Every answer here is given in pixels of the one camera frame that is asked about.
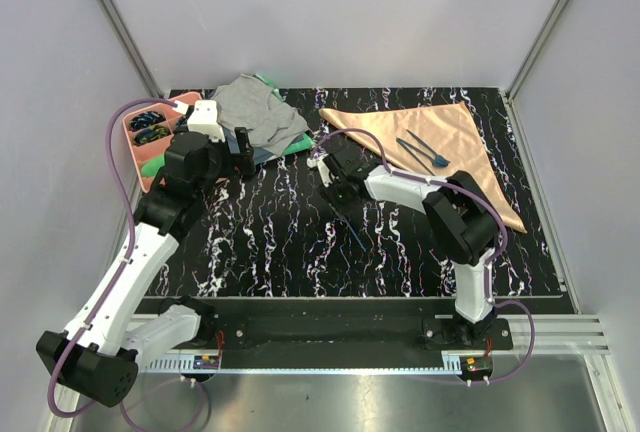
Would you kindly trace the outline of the peach satin napkin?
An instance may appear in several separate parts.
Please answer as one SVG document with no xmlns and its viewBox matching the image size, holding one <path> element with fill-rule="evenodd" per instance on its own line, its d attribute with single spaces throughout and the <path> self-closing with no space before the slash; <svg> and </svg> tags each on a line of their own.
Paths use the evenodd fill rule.
<svg viewBox="0 0 640 432">
<path fill-rule="evenodd" d="M 462 170 L 469 173 L 482 189 L 505 225 L 524 233 L 526 227 L 517 211 L 509 204 L 498 181 L 477 130 L 473 117 L 462 102 L 453 105 L 417 107 L 378 112 L 355 113 L 322 108 L 320 117 L 374 153 L 379 148 L 372 138 L 352 130 L 366 130 L 382 144 L 387 161 L 408 172 L 429 174 L 397 143 L 401 138 L 428 153 L 409 133 L 415 133 L 438 154 L 450 161 L 446 168 L 437 168 L 426 157 L 420 158 L 437 176 L 450 176 Z"/>
</svg>

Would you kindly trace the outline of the blue plastic spoon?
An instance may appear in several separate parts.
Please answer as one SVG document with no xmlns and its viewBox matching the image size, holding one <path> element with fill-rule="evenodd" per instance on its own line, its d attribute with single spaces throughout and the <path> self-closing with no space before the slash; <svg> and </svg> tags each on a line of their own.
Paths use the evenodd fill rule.
<svg viewBox="0 0 640 432">
<path fill-rule="evenodd" d="M 429 152 L 432 153 L 433 155 L 433 164 L 436 167 L 439 168 L 444 168 L 447 167 L 450 164 L 450 161 L 447 160 L 446 158 L 444 158 L 442 155 L 438 154 L 433 148 L 431 148 L 426 142 L 424 142 L 420 137 L 418 137 L 415 133 L 413 133 L 412 131 L 408 130 L 408 133 L 419 143 L 421 144 L 425 149 L 427 149 Z"/>
</svg>

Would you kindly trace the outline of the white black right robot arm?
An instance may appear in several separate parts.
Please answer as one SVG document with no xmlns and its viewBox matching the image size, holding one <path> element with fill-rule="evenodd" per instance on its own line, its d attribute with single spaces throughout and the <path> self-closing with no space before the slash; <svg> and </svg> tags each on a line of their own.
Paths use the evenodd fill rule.
<svg viewBox="0 0 640 432">
<path fill-rule="evenodd" d="M 488 274 L 504 224 L 469 173 L 429 177 L 386 163 L 341 164 L 332 154 L 312 157 L 307 165 L 319 174 L 321 196 L 349 229 L 352 212 L 364 202 L 391 202 L 423 213 L 454 266 L 455 339 L 470 349 L 488 339 L 486 319 L 494 309 Z"/>
</svg>

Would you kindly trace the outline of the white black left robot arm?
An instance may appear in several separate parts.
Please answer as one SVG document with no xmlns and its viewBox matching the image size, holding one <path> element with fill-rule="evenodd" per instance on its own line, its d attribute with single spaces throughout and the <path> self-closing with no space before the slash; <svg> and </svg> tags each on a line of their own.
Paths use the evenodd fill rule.
<svg viewBox="0 0 640 432">
<path fill-rule="evenodd" d="M 208 346 L 218 339 L 216 311 L 182 297 L 154 319 L 129 330 L 131 318 L 160 267 L 176 252 L 205 210 L 216 182 L 255 171 L 246 128 L 234 131 L 239 150 L 226 141 L 183 130 L 171 139 L 164 165 L 131 212 L 129 234 L 90 299 L 60 332 L 45 331 L 36 352 L 56 385 L 106 407 L 121 403 L 141 369 L 176 346 Z"/>
</svg>

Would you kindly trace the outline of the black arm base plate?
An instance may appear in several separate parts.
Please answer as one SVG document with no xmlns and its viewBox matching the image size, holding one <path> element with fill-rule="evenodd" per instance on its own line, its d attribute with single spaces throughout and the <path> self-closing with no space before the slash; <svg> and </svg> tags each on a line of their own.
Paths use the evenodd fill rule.
<svg viewBox="0 0 640 432">
<path fill-rule="evenodd" d="M 415 359 L 427 352 L 483 355 L 513 348 L 506 319 L 465 326 L 451 298 L 222 298 L 206 341 L 182 339 L 161 352 L 248 356 L 373 356 Z"/>
</svg>

